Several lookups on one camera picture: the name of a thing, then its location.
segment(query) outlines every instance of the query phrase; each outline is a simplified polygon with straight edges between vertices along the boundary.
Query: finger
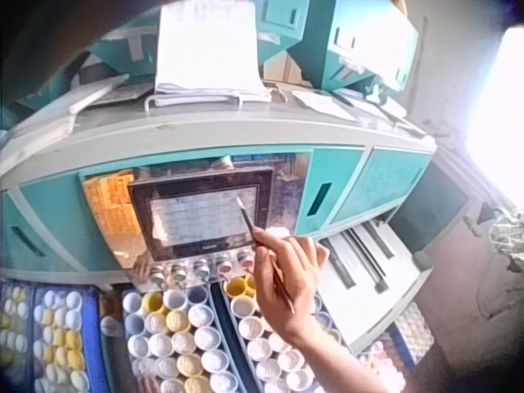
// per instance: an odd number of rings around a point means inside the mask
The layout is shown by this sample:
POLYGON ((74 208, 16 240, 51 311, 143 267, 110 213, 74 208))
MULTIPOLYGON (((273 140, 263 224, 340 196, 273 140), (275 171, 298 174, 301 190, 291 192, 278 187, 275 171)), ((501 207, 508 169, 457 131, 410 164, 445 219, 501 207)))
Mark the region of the finger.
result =
POLYGON ((295 236, 295 240, 298 242, 298 244, 300 244, 302 250, 304 250, 305 256, 307 256, 309 263, 317 268, 317 248, 313 239, 311 237, 295 236))
POLYGON ((286 280, 295 280, 304 273, 304 268, 296 255, 295 249, 289 242, 275 237, 260 228, 253 230, 253 236, 256 241, 277 255, 278 265, 286 280))
POLYGON ((329 250, 321 244, 316 243, 317 251, 317 264, 318 269, 322 270, 322 267, 326 264, 329 258, 329 250))

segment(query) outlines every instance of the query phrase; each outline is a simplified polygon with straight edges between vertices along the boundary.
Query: white cup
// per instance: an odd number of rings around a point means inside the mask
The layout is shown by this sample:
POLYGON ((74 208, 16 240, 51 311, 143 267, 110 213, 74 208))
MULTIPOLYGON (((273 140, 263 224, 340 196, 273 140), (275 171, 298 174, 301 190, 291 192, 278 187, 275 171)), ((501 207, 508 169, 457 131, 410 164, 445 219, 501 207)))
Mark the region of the white cup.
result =
POLYGON ((171 289, 164 292, 164 304, 168 309, 187 309, 187 297, 183 291, 179 289, 171 289))
POLYGON ((71 291, 65 298, 65 306, 68 309, 80 309, 82 307, 82 295, 77 291, 71 291))
POLYGON ((144 333, 144 318, 138 314, 130 314, 124 321, 125 331, 131 336, 144 333))
POLYGON ((52 290, 47 291, 43 296, 43 305, 45 305, 47 309, 52 309, 55 305, 55 296, 56 293, 52 290))
POLYGON ((142 308, 142 297, 137 292, 128 293, 124 297, 122 305, 126 313, 137 313, 142 308))
POLYGON ((102 334, 109 337, 123 337, 124 327, 111 316, 106 316, 100 321, 100 330, 102 334))
POLYGON ((82 328, 82 314, 76 309, 70 309, 65 315, 65 325, 76 332, 82 328))
POLYGON ((16 336, 15 348, 17 352, 24 354, 27 351, 27 338, 24 335, 19 334, 16 336))

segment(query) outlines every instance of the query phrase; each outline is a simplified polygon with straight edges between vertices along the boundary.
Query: yellow cup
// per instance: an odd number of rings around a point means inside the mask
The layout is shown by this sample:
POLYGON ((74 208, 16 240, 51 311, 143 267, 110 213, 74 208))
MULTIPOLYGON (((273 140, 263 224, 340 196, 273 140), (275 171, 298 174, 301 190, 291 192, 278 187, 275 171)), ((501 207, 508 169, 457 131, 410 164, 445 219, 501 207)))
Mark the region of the yellow cup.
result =
POLYGON ((242 277, 235 277, 230 282, 224 284, 224 289, 226 291, 226 295, 228 295, 230 299, 244 295, 246 294, 247 289, 246 280, 244 280, 242 277))
POLYGON ((71 350, 81 350, 82 337, 80 336, 80 333, 75 332, 74 330, 69 330, 65 334, 65 346, 71 350))
POLYGON ((67 365, 74 370, 85 370, 84 355, 79 350, 70 350, 67 353, 67 365))
POLYGON ((186 393, 211 393, 210 380, 203 376, 188 378, 183 387, 186 393))
POLYGON ((52 312, 52 309, 46 309, 43 312, 42 323, 45 326, 52 326, 55 321, 55 314, 52 312))
POLYGON ((59 327, 53 333, 52 344, 54 346, 64 346, 66 344, 66 330, 59 327))
POLYGON ((256 293, 255 278, 251 275, 246 276, 246 295, 254 297, 256 293))
POLYGON ((189 318, 185 311, 173 309, 165 317, 165 324, 171 332, 187 332, 191 328, 189 318))
POLYGON ((200 356, 197 354, 180 355, 177 368, 185 377, 196 377, 204 372, 200 356))
POLYGON ((142 298, 142 306, 148 313, 160 311, 164 305, 159 292, 149 292, 142 298))

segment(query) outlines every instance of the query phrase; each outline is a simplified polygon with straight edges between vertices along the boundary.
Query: teal machine panel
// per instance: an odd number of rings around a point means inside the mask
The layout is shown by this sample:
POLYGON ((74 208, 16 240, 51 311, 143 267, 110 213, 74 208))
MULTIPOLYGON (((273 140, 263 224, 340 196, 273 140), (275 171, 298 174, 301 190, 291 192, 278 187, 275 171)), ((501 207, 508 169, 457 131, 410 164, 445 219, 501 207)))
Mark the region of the teal machine panel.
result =
POLYGON ((296 234, 316 232, 324 225, 363 152, 360 147, 314 150, 296 234))
POLYGON ((390 0, 311 0, 304 38, 289 53, 316 88, 332 91, 379 75, 398 91, 407 82, 417 39, 390 0))
POLYGON ((33 230, 11 197, 2 194, 2 268, 35 272, 73 272, 33 230))
POLYGON ((333 223, 407 196, 430 161, 431 154, 374 149, 333 223))
POLYGON ((120 269, 98 230, 76 173, 27 183, 20 190, 49 232, 86 269, 120 269))

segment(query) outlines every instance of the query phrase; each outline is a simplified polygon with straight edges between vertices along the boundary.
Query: small cup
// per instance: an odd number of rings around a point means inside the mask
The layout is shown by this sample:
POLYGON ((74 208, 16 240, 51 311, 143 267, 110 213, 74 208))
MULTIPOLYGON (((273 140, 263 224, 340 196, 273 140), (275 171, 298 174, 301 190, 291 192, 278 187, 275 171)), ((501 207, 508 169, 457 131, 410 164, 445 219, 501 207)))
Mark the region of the small cup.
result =
POLYGON ((278 356, 278 365, 286 373, 293 373, 304 365, 304 356, 298 350, 289 350, 278 356))
POLYGON ((195 328, 203 328, 204 326, 210 326, 215 319, 213 310, 207 305, 194 305, 189 309, 187 313, 189 323, 195 328))
POLYGON ((126 313, 137 313, 142 307, 142 297, 137 292, 130 292, 124 297, 122 303, 126 313))
POLYGON ((247 354, 255 362, 268 359, 272 353, 273 350, 267 338, 256 338, 247 344, 247 354))
POLYGON ((131 336, 128 340, 129 353, 137 359, 149 356, 149 340, 144 336, 131 336))
POLYGON ((233 315, 239 319, 250 317, 255 313, 255 302, 245 295, 233 298, 230 307, 233 315))
POLYGON ((186 297, 190 305, 200 305, 207 302, 209 292, 203 286, 191 287, 186 291, 186 297))
POLYGON ((186 294, 179 289, 171 289, 164 292, 163 300, 168 309, 187 309, 186 294))
POLYGON ((224 284, 224 289, 226 291, 226 295, 230 299, 240 295, 245 295, 247 289, 246 280, 244 280, 242 277, 235 277, 231 281, 224 284))
POLYGON ((200 327, 195 332, 195 344, 201 350, 215 350, 220 342, 220 333, 214 327, 200 327))
POLYGON ((246 340, 254 340, 259 338, 264 333, 264 326, 258 317, 247 317, 241 319, 238 324, 238 331, 240 335, 246 340))
POLYGON ((208 350, 202 354, 202 367, 208 373, 221 373, 229 367, 229 357, 222 350, 208 350))
POLYGON ((164 305, 162 295, 159 292, 149 292, 142 298, 142 307, 148 313, 155 313, 160 311, 164 305))
POLYGON ((130 314, 126 317, 125 331, 131 336, 139 335, 144 333, 144 319, 138 314, 130 314))
POLYGON ((183 382, 179 379, 165 379, 160 384, 160 393, 182 393, 184 392, 183 382))
POLYGON ((76 332, 82 328, 82 314, 76 309, 70 309, 65 315, 65 325, 76 332))
POLYGON ((314 379, 305 370, 298 370, 286 376, 286 384, 292 391, 306 391, 313 385, 314 379))
POLYGON ((174 352, 171 339, 165 334, 154 334, 149 339, 149 350, 154 356, 165 358, 174 352))
POLYGON ((246 295, 248 295, 249 297, 255 297, 255 293, 256 293, 255 278, 251 274, 248 274, 245 280, 246 280, 246 295))
POLYGON ((211 374, 210 386, 216 393, 233 393, 238 389, 238 379, 227 372, 211 374))
POLYGON ((195 377, 204 371, 200 356, 197 354, 180 355, 177 359, 177 368, 185 377, 195 377))
POLYGON ((68 309, 80 310, 82 308, 82 295, 77 291, 71 291, 65 298, 65 306, 68 309))

